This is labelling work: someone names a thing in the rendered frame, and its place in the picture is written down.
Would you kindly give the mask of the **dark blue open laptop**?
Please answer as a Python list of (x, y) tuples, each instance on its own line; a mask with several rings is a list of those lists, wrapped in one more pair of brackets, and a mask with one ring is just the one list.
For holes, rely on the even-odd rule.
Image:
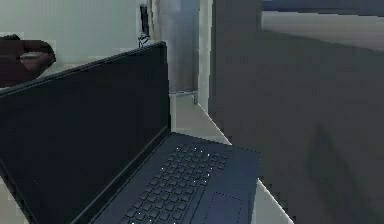
[(259, 162), (172, 131), (164, 42), (0, 91), (0, 177), (28, 224), (251, 224)]

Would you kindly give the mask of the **grey room door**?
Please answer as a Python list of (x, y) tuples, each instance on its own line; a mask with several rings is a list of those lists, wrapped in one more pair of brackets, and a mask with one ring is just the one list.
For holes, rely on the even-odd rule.
[(199, 0), (159, 0), (161, 39), (167, 44), (170, 92), (196, 89)]

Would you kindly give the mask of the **dark brown round object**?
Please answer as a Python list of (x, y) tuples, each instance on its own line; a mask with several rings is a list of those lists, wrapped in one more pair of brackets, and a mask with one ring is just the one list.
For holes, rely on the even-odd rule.
[(52, 47), (42, 40), (0, 37), (0, 88), (38, 78), (56, 61)]

